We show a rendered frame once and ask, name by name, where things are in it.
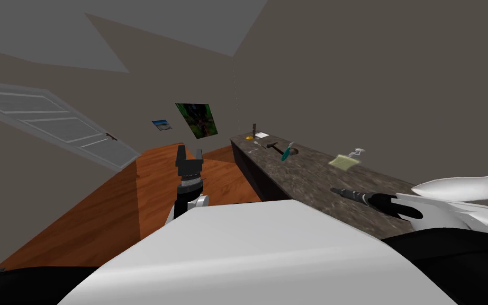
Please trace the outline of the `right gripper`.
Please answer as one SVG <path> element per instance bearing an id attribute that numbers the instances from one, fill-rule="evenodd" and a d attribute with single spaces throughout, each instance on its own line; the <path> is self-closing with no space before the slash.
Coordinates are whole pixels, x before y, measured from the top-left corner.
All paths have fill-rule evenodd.
<path id="1" fill-rule="evenodd" d="M 366 206 L 371 206 L 376 209 L 391 208 L 393 199 L 397 199 L 395 195 L 372 193 L 372 192 L 356 192 L 347 189 L 331 188 L 331 192 L 340 195 L 343 198 L 355 200 Z"/>

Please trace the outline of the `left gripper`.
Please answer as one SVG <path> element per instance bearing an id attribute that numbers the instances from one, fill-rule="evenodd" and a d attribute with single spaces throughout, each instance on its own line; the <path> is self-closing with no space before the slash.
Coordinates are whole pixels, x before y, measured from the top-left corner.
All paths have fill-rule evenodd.
<path id="1" fill-rule="evenodd" d="M 177 167 L 178 176 L 184 178 L 186 176 L 200 176 L 203 167 L 202 150 L 197 149 L 195 159 L 187 159 L 186 147 L 179 145 L 177 149 L 177 160 L 175 165 Z"/>

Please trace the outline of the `black hammer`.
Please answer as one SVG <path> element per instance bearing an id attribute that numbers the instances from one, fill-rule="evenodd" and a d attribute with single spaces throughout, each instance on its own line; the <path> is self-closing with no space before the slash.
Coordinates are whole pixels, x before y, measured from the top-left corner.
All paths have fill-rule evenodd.
<path id="1" fill-rule="evenodd" d="M 276 147 L 277 143 L 274 142 L 274 143 L 269 143 L 269 144 L 266 144 L 266 145 L 260 145 L 261 147 L 265 148 L 265 149 L 268 149 L 268 148 L 273 148 L 275 151 L 277 151 L 280 155 L 283 155 L 285 153 L 285 151 L 282 151 L 280 150 L 279 148 Z"/>

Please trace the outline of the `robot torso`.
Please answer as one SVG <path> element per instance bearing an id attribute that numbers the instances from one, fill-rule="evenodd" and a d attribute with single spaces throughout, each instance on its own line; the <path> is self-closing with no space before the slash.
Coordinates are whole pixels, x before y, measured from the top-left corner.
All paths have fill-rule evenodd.
<path id="1" fill-rule="evenodd" d="M 295 200 L 194 208 L 58 305 L 456 305 L 380 240 Z"/>

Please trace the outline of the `white panelled door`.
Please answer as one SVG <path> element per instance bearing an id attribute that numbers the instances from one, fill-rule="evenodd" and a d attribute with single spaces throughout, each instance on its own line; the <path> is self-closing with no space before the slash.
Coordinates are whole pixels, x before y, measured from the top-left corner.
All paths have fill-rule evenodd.
<path id="1" fill-rule="evenodd" d="M 116 172 L 140 156 L 46 89 L 0 84 L 0 121 Z"/>

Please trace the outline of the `green wall picture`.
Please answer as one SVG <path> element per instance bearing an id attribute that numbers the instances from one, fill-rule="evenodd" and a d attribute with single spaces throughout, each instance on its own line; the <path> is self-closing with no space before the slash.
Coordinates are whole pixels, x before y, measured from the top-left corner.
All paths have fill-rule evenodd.
<path id="1" fill-rule="evenodd" d="M 196 139 L 218 134 L 208 104 L 176 103 L 176 106 Z"/>

